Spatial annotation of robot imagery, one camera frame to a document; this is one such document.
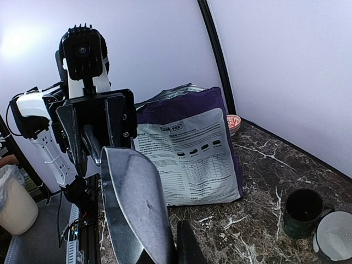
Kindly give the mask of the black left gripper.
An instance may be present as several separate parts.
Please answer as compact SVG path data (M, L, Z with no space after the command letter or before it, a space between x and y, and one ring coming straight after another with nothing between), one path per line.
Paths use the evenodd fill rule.
M100 147L130 148L131 139L137 136L134 94L129 89L53 102L51 119L56 142L82 178L90 153L82 139L84 126L92 126Z

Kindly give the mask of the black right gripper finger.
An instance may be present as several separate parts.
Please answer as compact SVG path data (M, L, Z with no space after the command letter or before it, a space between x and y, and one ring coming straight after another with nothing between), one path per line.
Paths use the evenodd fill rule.
M177 254L180 264L206 264L206 258L188 221L177 223Z

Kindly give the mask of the metal food scoop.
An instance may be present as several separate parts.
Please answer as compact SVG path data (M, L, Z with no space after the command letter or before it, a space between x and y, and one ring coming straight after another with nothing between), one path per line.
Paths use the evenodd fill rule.
M92 125L81 137L100 163L103 207L118 263L173 263L175 246L158 170L127 147L101 147Z

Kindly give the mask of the purple pet food bag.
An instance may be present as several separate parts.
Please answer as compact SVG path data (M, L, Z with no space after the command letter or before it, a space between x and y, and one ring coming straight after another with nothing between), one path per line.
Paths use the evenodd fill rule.
M223 204L243 195L222 90L186 84L136 104L134 148L157 168L168 206Z

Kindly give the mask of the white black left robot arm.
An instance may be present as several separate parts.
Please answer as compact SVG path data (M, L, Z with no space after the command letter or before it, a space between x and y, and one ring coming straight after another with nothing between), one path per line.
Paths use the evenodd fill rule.
M20 135L50 167L66 199L82 214L93 200L87 160L101 164L104 147L130 147L137 135L133 93L111 89L105 51L83 45L57 51L60 81L14 96L9 105Z

